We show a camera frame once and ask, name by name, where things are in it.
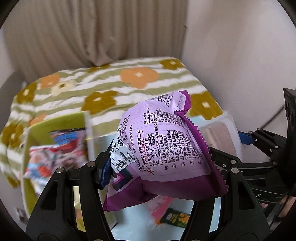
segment purple packaging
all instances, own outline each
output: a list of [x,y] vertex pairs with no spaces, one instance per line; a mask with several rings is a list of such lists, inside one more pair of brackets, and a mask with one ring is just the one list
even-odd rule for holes
[[179,91],[140,102],[122,115],[110,150],[116,177],[104,211],[156,195],[199,201],[227,192],[201,133],[184,116],[190,107],[190,95]]

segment chip bag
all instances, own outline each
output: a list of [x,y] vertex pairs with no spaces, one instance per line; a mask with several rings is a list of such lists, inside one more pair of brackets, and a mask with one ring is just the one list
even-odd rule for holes
[[187,91],[138,103],[123,115],[110,150],[111,178],[103,209],[117,211],[156,195],[202,200],[227,192],[197,127],[185,117]]

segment floral tablecloth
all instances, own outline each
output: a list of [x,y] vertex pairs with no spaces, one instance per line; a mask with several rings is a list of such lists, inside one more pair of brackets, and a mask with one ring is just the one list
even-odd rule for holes
[[94,133],[111,135],[127,109],[180,90],[191,95],[188,117],[210,120],[223,113],[197,78],[171,57],[129,59],[40,78],[14,97],[0,136],[0,169],[13,187],[18,186],[26,129],[35,123],[89,110]]

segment curtain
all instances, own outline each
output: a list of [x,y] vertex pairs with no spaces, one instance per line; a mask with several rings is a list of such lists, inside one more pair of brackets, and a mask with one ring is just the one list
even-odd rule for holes
[[25,79],[152,56],[181,57],[187,0],[20,0],[4,23]]

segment silver bolt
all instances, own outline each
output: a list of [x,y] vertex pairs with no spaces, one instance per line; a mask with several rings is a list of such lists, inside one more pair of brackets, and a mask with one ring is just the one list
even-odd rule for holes
[[96,164],[95,161],[89,161],[89,162],[87,163],[87,166],[88,166],[88,167],[94,167],[95,164]]
[[231,168],[231,171],[234,173],[234,174],[238,174],[239,170],[237,168]]
[[57,169],[56,169],[56,172],[57,173],[61,173],[61,172],[63,172],[64,171],[64,168],[63,167],[58,167]]

